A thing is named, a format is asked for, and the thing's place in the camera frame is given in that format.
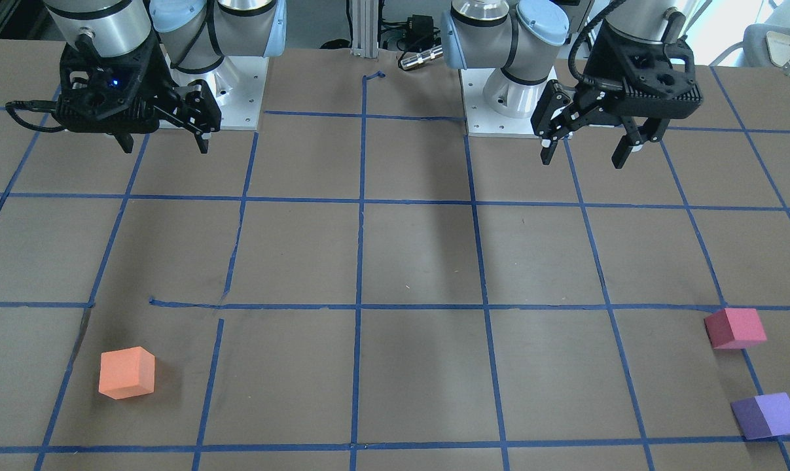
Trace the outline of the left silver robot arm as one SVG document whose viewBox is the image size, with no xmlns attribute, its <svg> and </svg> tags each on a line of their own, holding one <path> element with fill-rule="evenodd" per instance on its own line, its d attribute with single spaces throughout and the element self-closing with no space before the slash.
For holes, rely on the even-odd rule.
<svg viewBox="0 0 790 471">
<path fill-rule="evenodd" d="M 549 164 L 583 126 L 622 126 L 612 155 L 622 169 L 671 120 L 703 104 L 684 27 L 691 1 L 611 1 L 580 30 L 567 58 L 575 86 L 549 78 L 570 19 L 552 1 L 454 1 L 442 47 L 452 69 L 491 69 L 484 97 L 497 113 L 527 118 Z"/>
</svg>

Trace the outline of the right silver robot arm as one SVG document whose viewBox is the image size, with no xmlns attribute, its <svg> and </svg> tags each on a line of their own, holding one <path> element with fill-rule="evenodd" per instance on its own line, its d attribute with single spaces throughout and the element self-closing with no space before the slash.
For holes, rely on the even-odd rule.
<svg viewBox="0 0 790 471">
<path fill-rule="evenodd" d="M 33 105 L 58 130 L 107 134 L 123 152 L 162 123 L 198 150 L 257 130 L 269 60 L 286 48 L 284 1 L 47 1 L 66 41 L 60 94 Z"/>
</svg>

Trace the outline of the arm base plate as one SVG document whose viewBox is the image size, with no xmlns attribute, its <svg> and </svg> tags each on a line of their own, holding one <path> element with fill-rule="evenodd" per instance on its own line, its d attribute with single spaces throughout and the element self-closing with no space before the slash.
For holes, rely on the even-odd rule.
<svg viewBox="0 0 790 471">
<path fill-rule="evenodd" d="M 180 86 L 203 79 L 221 110 L 222 130 L 257 131 L 265 92 L 269 58 L 227 56 L 214 71 L 190 75 L 172 69 Z"/>
<path fill-rule="evenodd" d="M 471 137 L 541 138 L 531 118 L 548 80 L 562 77 L 551 67 L 539 84 L 506 77 L 501 69 L 461 69 L 461 96 Z"/>
</svg>

